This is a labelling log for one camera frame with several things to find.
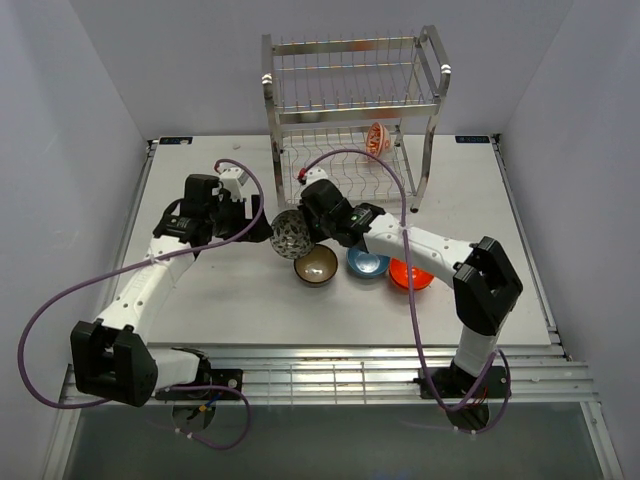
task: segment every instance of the stainless steel rack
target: stainless steel rack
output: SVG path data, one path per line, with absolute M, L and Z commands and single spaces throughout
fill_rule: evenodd
M 369 127 L 380 121 L 393 139 L 383 160 L 402 178 L 403 190 L 413 197 L 411 209 L 417 211 L 451 76 L 434 26 L 423 27 L 419 35 L 280 44 L 263 35 L 262 62 L 280 207 L 297 203 L 300 189 L 294 177 L 300 168 L 330 150 L 364 149 Z M 417 188 L 402 141 L 402 119 L 409 116 L 429 117 Z M 400 198 L 388 173 L 364 156 L 338 155 L 327 164 L 332 180 L 351 200 Z

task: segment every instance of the gray patterned sphere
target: gray patterned sphere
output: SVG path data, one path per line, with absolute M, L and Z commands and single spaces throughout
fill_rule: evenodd
M 309 229 L 300 210 L 285 210 L 271 223 L 271 246 L 288 260 L 302 258 L 313 250 Z

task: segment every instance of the red bowl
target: red bowl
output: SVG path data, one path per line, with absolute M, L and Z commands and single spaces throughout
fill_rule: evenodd
M 413 273 L 414 290 L 427 288 L 433 281 L 433 275 L 429 272 L 425 272 L 424 270 L 420 270 L 416 267 L 413 267 L 411 271 Z M 401 262 L 397 258 L 392 258 L 391 264 L 389 265 L 389 275 L 391 276 L 391 281 L 395 285 L 405 290 L 409 289 L 409 274 L 406 263 Z

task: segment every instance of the black bracket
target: black bracket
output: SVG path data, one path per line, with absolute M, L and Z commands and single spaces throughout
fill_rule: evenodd
M 223 387 L 233 388 L 234 390 L 242 392 L 242 377 L 244 375 L 243 370 L 239 368 L 212 369 L 210 368 L 208 360 L 204 361 L 206 361 L 208 369 L 206 367 L 199 368 L 198 378 L 196 379 L 196 381 L 184 386 L 219 385 Z M 196 390 L 191 392 L 180 390 L 159 390 L 156 392 L 155 398 L 156 400 L 160 401 L 202 401 L 202 403 L 205 403 L 218 395 L 220 395 L 218 400 L 238 400 L 238 396 L 232 392 L 223 392 L 212 389 Z
M 484 237 L 471 247 L 465 262 L 454 265 L 456 312 L 474 332 L 497 335 L 522 293 L 522 282 L 500 242 Z
M 462 398 L 466 394 L 472 380 L 475 378 L 462 372 L 455 364 L 451 367 L 437 368 L 431 370 L 431 378 L 441 398 Z M 424 400 L 433 399 L 433 394 L 427 385 L 422 369 L 418 371 L 418 377 L 414 383 L 420 385 L 420 398 Z M 474 405 L 472 402 L 481 398 L 505 398 L 511 395 L 507 385 L 507 371 L 501 366 L 492 366 L 484 377 L 478 389 L 464 408 L 455 412 L 446 412 L 449 422 L 466 430 L 480 430 L 489 424 L 489 407 L 482 403 Z
M 430 369 L 430 373 L 440 397 L 462 398 L 465 396 L 466 391 L 460 388 L 460 382 L 457 381 L 452 368 L 443 367 Z M 420 385 L 420 398 L 424 400 L 434 398 L 426 380 L 424 379 L 422 369 L 418 371 L 418 377 L 413 381 Z M 499 365 L 492 366 L 472 398 L 483 397 L 485 394 L 485 388 L 487 392 L 486 398 L 504 398 L 507 395 L 507 371 L 504 367 Z
M 140 336 L 101 322 L 78 322 L 71 331 L 71 354 L 80 392 L 140 407 L 153 393 L 158 367 Z

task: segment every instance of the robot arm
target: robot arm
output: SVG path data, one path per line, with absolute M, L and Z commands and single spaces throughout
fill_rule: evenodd
M 314 242 L 326 238 L 342 246 L 405 259 L 400 222 L 367 203 L 352 207 L 326 173 L 305 172 L 300 210 Z M 467 391 L 494 351 L 500 329 L 522 293 L 522 283 L 500 243 L 484 237 L 478 243 L 441 237 L 409 227 L 414 266 L 453 289 L 456 311 L 464 324 L 450 376 Z
M 168 253 L 207 245 L 213 237 L 230 238 L 245 228 L 241 188 L 247 176 L 239 168 L 220 177 L 190 175 L 184 198 L 165 210 L 145 259 L 160 259 L 137 270 L 116 299 L 94 322 L 78 322 L 71 333 L 71 352 L 78 390 L 141 406 L 155 390 L 202 381 L 208 362 L 190 350 L 146 347 L 149 332 L 175 284 L 198 253 L 162 259 Z M 259 198 L 252 196 L 253 215 Z M 178 215 L 174 210 L 179 206 Z M 271 236 L 264 213 L 238 241 L 262 242 Z

